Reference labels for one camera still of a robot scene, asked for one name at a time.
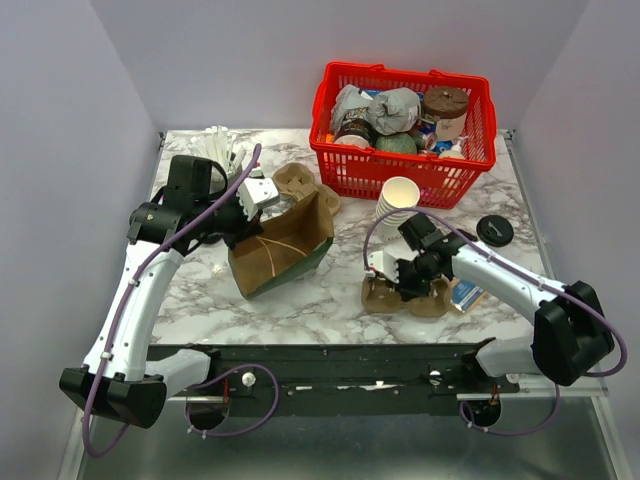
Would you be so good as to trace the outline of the single brown cup carrier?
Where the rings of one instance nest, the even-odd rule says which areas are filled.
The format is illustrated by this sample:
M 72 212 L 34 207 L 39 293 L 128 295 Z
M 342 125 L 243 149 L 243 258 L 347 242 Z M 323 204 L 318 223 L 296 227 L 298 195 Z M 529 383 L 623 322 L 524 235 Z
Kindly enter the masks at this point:
M 407 301 L 399 292 L 378 278 L 365 277 L 361 286 L 361 302 L 368 313 L 395 314 L 406 311 L 418 318 L 439 318 L 452 306 L 452 286 L 444 277 L 430 284 L 432 290 L 423 297 Z

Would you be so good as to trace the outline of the brown green paper bag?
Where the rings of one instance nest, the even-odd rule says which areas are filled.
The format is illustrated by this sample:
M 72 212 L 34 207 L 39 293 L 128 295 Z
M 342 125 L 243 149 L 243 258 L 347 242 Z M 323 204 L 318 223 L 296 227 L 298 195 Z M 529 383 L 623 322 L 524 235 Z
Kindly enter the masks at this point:
M 318 193 L 263 222 L 262 228 L 228 255 L 236 285 L 247 300 L 316 269 L 334 241 L 333 216 Z

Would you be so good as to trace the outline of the brown cardboard cup carrier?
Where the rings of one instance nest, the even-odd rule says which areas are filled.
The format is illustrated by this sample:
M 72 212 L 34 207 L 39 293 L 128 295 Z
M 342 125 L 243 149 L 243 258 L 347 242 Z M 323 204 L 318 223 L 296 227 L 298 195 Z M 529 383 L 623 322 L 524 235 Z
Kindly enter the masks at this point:
M 291 162 L 282 166 L 272 175 L 272 180 L 281 194 L 296 202 L 317 193 L 325 200 L 332 216 L 341 209 L 339 195 L 329 186 L 317 182 L 313 172 L 301 163 Z

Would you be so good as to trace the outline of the black plastic cup lid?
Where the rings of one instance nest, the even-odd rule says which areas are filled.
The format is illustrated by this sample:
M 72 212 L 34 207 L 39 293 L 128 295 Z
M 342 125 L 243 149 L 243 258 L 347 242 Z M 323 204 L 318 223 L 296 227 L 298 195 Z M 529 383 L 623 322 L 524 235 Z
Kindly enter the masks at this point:
M 514 239 L 514 228 L 503 216 L 486 215 L 476 224 L 477 236 L 487 245 L 504 247 Z

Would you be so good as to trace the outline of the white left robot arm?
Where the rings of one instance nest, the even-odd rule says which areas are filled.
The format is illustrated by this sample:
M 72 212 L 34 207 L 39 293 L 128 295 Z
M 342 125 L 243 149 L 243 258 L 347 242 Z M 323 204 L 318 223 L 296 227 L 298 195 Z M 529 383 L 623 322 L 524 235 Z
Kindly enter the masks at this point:
M 237 178 L 202 157 L 176 155 L 167 182 L 129 218 L 125 262 L 112 305 L 81 365 L 66 368 L 60 390 L 85 415 L 151 427 L 167 399 L 192 387 L 214 393 L 222 380 L 214 352 L 183 346 L 162 360 L 147 357 L 151 334 L 171 280 L 204 240 L 222 237 L 230 249 L 261 233 L 264 208 L 279 197 L 255 151 Z

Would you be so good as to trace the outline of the blue orange card box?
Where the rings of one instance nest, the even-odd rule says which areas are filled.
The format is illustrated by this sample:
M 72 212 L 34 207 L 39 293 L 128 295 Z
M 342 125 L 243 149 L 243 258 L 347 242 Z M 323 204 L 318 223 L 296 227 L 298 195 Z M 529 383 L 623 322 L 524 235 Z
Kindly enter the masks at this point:
M 472 310 L 486 295 L 483 288 L 467 280 L 454 279 L 451 287 L 451 305 L 460 313 Z

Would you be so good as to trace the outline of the stack of paper cups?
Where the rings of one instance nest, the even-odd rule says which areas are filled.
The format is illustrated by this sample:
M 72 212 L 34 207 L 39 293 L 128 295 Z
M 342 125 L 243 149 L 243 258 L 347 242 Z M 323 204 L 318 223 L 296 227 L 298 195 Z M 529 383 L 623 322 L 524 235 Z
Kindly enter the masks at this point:
M 390 241 L 397 238 L 400 233 L 398 227 L 412 215 L 412 211 L 405 208 L 413 208 L 418 205 L 421 192 L 417 184 L 402 176 L 388 179 L 382 186 L 376 205 L 376 218 L 380 219 L 384 214 L 400 209 L 399 213 L 390 214 L 381 220 L 376 227 L 376 235 L 380 240 Z

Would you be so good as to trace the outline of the red plastic shopping basket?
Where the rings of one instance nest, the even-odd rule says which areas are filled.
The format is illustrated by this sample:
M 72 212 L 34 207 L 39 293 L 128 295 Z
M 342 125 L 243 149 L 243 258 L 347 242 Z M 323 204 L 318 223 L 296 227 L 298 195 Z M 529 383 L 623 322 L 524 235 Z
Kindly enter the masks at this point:
M 348 84 L 374 90 L 408 87 L 424 93 L 431 87 L 458 87 L 470 96 L 470 112 L 462 135 L 462 159 L 402 155 L 339 145 L 329 139 L 331 109 Z M 415 72 L 389 69 L 382 64 L 330 62 L 326 65 L 312 109 L 309 135 L 316 153 L 321 180 L 341 196 L 362 199 L 379 197 L 384 182 L 401 176 L 420 189 L 421 206 L 451 209 L 476 179 L 496 163 L 497 123 L 489 81 L 481 76 L 431 70 Z

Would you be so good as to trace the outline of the cream pump lotion bottle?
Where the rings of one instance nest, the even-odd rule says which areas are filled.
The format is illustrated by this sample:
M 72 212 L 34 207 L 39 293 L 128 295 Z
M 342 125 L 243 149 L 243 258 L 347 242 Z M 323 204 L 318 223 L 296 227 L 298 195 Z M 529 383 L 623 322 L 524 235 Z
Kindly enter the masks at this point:
M 465 139 L 462 137 L 457 139 L 448 150 L 443 150 L 439 154 L 439 159 L 465 159 L 463 153 L 464 142 Z

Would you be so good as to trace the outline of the green netted melon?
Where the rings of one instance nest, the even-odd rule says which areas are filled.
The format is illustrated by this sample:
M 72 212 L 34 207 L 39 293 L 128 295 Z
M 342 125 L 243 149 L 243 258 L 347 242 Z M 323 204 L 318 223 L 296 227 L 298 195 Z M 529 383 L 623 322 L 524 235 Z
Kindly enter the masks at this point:
M 379 136 L 375 143 L 375 149 L 403 155 L 417 154 L 417 146 L 413 137 L 404 132 Z

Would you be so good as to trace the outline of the red blue drink can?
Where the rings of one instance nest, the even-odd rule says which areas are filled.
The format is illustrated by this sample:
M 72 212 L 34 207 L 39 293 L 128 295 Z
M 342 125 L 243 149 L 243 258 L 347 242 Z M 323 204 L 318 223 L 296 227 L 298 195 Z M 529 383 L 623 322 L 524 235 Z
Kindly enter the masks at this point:
M 419 151 L 433 151 L 438 142 L 437 135 L 434 132 L 420 132 L 415 138 L 416 147 Z

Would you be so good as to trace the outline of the black labelled tub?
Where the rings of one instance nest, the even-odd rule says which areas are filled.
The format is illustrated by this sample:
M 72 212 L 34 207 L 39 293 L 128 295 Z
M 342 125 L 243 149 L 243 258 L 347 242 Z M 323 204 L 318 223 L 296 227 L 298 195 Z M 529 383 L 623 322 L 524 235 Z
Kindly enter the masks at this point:
M 341 120 L 334 143 L 366 149 L 374 146 L 376 135 L 376 130 L 366 119 L 366 109 L 351 109 Z

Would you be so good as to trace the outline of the grey plastic mailer bag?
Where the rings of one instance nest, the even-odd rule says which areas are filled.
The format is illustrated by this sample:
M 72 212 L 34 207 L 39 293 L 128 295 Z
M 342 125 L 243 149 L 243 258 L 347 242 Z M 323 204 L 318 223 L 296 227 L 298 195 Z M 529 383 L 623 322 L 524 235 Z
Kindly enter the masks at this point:
M 371 95 L 348 84 L 336 96 L 329 130 L 337 133 L 349 121 L 364 120 L 382 135 L 407 132 L 421 116 L 421 101 L 419 94 L 406 87 Z

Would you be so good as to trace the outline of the brown lidded round box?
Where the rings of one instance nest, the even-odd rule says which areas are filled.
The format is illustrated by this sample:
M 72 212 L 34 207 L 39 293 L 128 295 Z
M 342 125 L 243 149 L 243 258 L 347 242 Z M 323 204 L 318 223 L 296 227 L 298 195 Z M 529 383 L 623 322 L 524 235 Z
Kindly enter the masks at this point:
M 466 91 L 436 86 L 424 94 L 422 111 L 425 119 L 434 124 L 439 141 L 453 141 L 464 130 L 469 105 L 470 99 Z

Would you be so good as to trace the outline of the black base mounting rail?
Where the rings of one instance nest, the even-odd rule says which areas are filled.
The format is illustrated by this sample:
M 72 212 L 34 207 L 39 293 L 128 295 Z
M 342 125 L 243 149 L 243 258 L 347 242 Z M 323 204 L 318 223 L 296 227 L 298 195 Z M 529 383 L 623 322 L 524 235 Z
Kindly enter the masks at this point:
M 192 405 L 261 417 L 454 415 L 458 399 L 516 393 L 504 377 L 477 373 L 470 343 L 399 345 L 203 345 L 213 385 L 189 387 Z

